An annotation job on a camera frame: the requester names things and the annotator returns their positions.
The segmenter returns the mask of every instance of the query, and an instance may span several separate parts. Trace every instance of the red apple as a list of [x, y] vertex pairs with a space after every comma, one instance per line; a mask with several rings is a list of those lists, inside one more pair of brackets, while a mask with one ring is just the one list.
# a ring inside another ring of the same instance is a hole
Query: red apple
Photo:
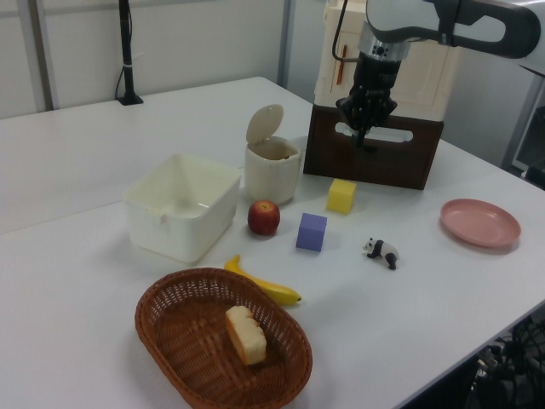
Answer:
[[248, 209], [248, 227], [257, 234], [274, 234], [280, 223], [280, 209], [270, 200], [257, 200]]

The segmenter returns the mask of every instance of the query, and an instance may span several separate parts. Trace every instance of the purple cube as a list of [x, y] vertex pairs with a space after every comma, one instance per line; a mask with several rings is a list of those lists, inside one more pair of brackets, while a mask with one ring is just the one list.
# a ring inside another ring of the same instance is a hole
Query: purple cube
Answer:
[[324, 243], [326, 225], [327, 217], [303, 213], [295, 247], [312, 251], [321, 251], [322, 244]]

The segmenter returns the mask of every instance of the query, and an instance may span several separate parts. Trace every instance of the black pole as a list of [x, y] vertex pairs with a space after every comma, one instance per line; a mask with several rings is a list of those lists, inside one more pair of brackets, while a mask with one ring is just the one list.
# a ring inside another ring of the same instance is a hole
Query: black pole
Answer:
[[144, 101], [135, 93], [135, 83], [133, 81], [133, 59], [130, 52], [129, 0], [119, 0], [119, 21], [121, 24], [125, 95], [120, 96], [118, 101], [123, 105], [141, 104]]

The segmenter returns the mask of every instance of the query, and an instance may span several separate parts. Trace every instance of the slice of bread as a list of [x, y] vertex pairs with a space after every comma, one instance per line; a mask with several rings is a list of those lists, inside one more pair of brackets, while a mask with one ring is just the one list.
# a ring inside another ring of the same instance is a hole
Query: slice of bread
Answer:
[[226, 323], [232, 344], [245, 365], [254, 365], [266, 358], [265, 334], [249, 309], [243, 306], [231, 307], [226, 312]]

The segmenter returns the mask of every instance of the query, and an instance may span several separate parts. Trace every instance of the pink plate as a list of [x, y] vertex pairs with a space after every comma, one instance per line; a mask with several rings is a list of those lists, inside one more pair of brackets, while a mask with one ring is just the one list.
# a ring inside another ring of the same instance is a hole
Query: pink plate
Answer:
[[480, 200], [456, 199], [445, 203], [441, 221], [455, 236], [484, 247], [511, 245], [520, 236], [520, 225], [513, 216]]

